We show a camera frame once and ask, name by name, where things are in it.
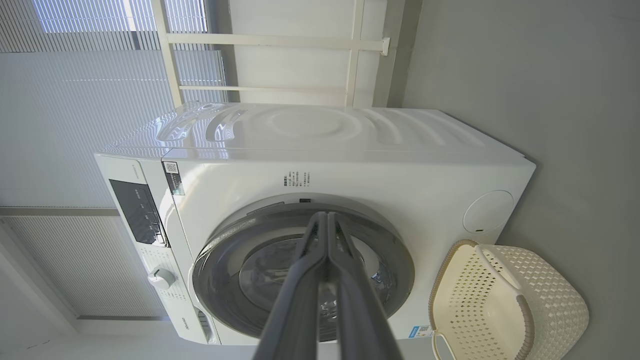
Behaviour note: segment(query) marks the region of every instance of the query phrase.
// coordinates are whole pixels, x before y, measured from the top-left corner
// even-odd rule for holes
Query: brand logo
[[[140,176],[138,175],[138,169],[136,169],[135,165],[131,165],[131,167],[133,168],[133,173],[136,174],[136,179],[139,179]]]

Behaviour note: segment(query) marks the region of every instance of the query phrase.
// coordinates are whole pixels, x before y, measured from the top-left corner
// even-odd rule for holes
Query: floor
[[[640,2],[424,0],[406,108],[442,110],[538,169],[499,243],[531,249],[586,299],[565,357],[636,349]]]

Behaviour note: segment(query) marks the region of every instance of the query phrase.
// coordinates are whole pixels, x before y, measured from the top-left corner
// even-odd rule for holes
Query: white laundry basket
[[[429,299],[433,352],[441,336],[456,360],[556,360],[589,322],[584,300],[535,253],[461,240]]]

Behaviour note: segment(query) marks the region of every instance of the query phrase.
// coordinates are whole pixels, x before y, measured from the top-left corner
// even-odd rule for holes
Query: metal rack
[[[170,33],[166,16],[164,0],[152,0],[154,18],[160,48],[163,55],[167,80],[171,89],[173,105],[178,107],[184,103],[181,90],[227,90],[227,91],[265,91],[265,92],[319,92],[344,94],[345,106],[353,105],[356,88],[356,73],[358,70],[358,55],[360,51],[379,51],[386,56],[389,49],[389,38],[382,40],[362,40],[362,15],[364,1],[355,0],[353,8],[353,30],[351,38],[317,38],[317,37],[282,37],[265,35],[239,34],[189,34]],[[215,44],[215,45],[257,45],[282,47],[309,47],[316,49],[349,50],[349,65],[344,89],[336,88],[278,88],[278,87],[247,87],[247,86],[187,86],[181,85],[175,62],[172,44]]]

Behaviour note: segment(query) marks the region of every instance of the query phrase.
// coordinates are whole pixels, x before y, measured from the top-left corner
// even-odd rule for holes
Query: front-loading washing machine
[[[435,110],[186,104],[96,154],[179,336],[256,344],[317,211],[349,223],[396,338],[453,243],[495,243],[535,165]],[[319,299],[319,338],[336,338]]]

